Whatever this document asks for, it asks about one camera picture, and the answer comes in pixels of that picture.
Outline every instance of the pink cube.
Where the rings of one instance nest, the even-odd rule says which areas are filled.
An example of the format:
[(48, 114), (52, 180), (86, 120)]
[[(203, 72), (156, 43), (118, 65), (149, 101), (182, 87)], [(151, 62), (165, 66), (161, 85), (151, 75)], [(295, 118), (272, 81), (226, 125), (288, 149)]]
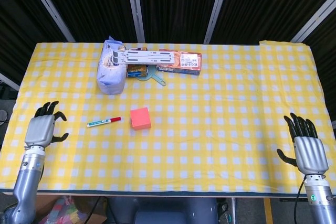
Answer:
[(147, 129), (152, 127), (148, 108), (131, 110), (132, 127), (135, 130)]

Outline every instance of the black curtain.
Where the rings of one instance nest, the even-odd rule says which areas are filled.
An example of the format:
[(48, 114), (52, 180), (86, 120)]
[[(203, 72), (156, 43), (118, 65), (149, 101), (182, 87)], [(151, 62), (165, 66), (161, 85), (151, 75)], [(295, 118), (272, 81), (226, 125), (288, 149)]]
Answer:
[(77, 42), (136, 42), (130, 0), (51, 0)]
[(140, 0), (146, 42), (202, 44), (215, 0)]
[(336, 120), (336, 9), (304, 40), (314, 55), (325, 104)]
[(212, 44), (290, 41), (326, 0), (224, 0)]
[(66, 41), (40, 0), (0, 0), (0, 73), (20, 84), (38, 42)]

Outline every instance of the black cable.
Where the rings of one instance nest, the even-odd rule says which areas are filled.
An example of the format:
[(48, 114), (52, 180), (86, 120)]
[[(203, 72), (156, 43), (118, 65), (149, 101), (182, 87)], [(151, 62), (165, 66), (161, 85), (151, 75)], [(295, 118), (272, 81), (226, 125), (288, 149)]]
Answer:
[(114, 219), (114, 222), (115, 222), (115, 224), (118, 224), (119, 222), (117, 221), (117, 219), (116, 219), (116, 217), (115, 217), (115, 215), (114, 215), (114, 212), (112, 211), (112, 207), (111, 207), (111, 205), (110, 205), (109, 198), (108, 198), (108, 197), (105, 197), (105, 198), (106, 198), (106, 200), (107, 200), (107, 205), (109, 206), (109, 210), (110, 210), (110, 212), (111, 212), (111, 214), (112, 214), (112, 217), (113, 217), (113, 219)]
[(95, 210), (95, 208), (96, 208), (96, 206), (97, 206), (99, 200), (100, 200), (100, 196), (98, 197), (98, 199), (97, 199), (95, 205), (93, 206), (93, 208), (92, 208), (92, 210), (91, 210), (89, 216), (86, 218), (86, 221), (84, 222), (84, 224), (88, 223), (88, 221), (89, 221), (89, 219), (91, 218), (91, 216), (92, 216), (92, 214), (93, 214), (93, 211)]
[(306, 180), (306, 176), (303, 177), (302, 183), (300, 185), (298, 194), (297, 194), (296, 199), (295, 199), (295, 205), (294, 205), (294, 223), (295, 224), (296, 224), (296, 206), (298, 205), (298, 200), (299, 200), (300, 192), (301, 192), (301, 189), (303, 187), (303, 184), (305, 183), (305, 180)]

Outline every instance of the floor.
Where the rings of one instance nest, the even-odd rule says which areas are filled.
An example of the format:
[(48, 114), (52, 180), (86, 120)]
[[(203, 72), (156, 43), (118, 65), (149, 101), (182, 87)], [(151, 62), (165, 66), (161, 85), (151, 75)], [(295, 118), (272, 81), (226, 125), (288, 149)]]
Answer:
[[(8, 117), (12, 114), (12, 109), (15, 104), (15, 100), (0, 100), (0, 109), (4, 109), (8, 113)], [(6, 132), (7, 125), (0, 126), (0, 143), (2, 143), (5, 132)], [(4, 195), (0, 193), (0, 212), (3, 209), (14, 203), (15, 198), (11, 195)], [(230, 200), (228, 199), (227, 202), (229, 203), (229, 211), (232, 209), (230, 205)], [(278, 198), (272, 198), (270, 200), (271, 205), (271, 214), (272, 220), (274, 224), (282, 224), (282, 223), (293, 223), (293, 207), (294, 202), (281, 202)], [(122, 205), (120, 206), (121, 209), (129, 209), (129, 206)], [(116, 215), (126, 215), (129, 216), (130, 213), (123, 212), (118, 210), (118, 214)], [(297, 208), (297, 219), (298, 223), (306, 223), (310, 224), (311, 221), (311, 213), (308, 209), (307, 202), (299, 202)], [(238, 223), (249, 223), (249, 224), (271, 224), (271, 222), (266, 222), (265, 217), (265, 208), (264, 208), (264, 199), (262, 198), (238, 198), (237, 199), (237, 222)], [(224, 218), (222, 218), (221, 223), (227, 223)]]

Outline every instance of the table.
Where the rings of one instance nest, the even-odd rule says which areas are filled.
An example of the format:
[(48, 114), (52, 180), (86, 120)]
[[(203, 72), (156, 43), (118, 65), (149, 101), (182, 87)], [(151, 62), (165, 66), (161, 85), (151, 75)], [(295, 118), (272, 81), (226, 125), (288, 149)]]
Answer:
[[(263, 41), (259, 46), (127, 44), (148, 50), (202, 53), (200, 76), (159, 72), (167, 82), (127, 79), (120, 95), (96, 84), (102, 44), (36, 45), (0, 155), (0, 188), (11, 191), (30, 118), (59, 100), (67, 116), (46, 149), (41, 192), (136, 195), (288, 196), (299, 171), (283, 115), (311, 119), (325, 145), (336, 191), (336, 143), (313, 56), (304, 44)], [(130, 110), (148, 107), (149, 130), (134, 131)], [(86, 128), (88, 122), (122, 121)]]

